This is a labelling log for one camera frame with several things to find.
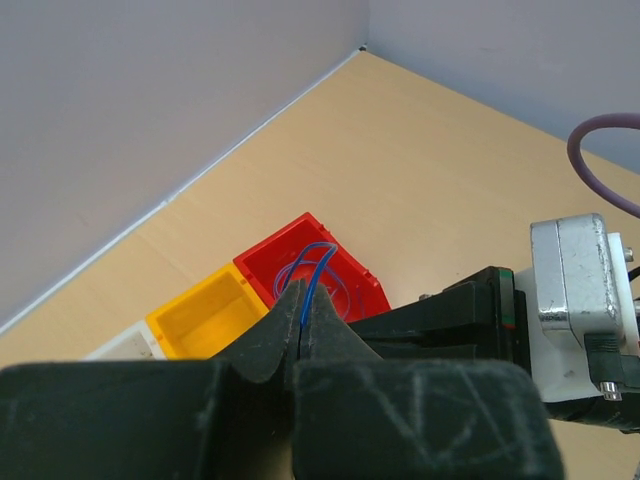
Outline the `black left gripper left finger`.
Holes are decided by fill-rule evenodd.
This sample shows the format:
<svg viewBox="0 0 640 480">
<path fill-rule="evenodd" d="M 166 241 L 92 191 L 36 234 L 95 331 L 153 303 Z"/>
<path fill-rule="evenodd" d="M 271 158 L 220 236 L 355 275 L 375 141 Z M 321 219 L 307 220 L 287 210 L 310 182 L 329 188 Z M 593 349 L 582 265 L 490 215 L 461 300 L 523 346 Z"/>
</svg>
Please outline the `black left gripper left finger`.
<svg viewBox="0 0 640 480">
<path fill-rule="evenodd" d="M 291 370 L 305 285 L 204 360 L 1 372 L 5 479 L 290 479 Z"/>
</svg>

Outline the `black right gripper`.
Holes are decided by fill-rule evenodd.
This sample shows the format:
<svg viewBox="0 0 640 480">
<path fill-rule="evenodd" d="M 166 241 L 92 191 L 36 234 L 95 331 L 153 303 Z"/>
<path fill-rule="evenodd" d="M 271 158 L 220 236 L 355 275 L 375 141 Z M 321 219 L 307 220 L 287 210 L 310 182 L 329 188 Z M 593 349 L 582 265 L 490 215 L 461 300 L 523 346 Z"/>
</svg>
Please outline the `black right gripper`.
<svg viewBox="0 0 640 480">
<path fill-rule="evenodd" d="M 487 267 L 426 299 L 350 325 L 387 360 L 503 360 L 480 344 L 512 336 L 507 359 L 530 374 L 549 417 L 639 431 L 639 338 L 610 327 L 586 332 L 575 345 L 557 345 L 543 331 L 538 288 L 530 270 Z"/>
</svg>

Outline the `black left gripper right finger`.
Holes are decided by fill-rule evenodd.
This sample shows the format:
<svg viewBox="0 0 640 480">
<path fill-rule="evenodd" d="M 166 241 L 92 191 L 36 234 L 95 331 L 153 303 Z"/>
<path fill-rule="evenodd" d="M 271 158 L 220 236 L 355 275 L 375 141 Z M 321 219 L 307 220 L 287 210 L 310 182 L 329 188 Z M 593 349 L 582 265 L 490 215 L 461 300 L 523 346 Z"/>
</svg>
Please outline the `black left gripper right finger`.
<svg viewBox="0 0 640 480">
<path fill-rule="evenodd" d="M 528 373 L 501 360 L 387 360 L 318 287 L 294 369 L 299 479 L 561 479 Z"/>
</svg>

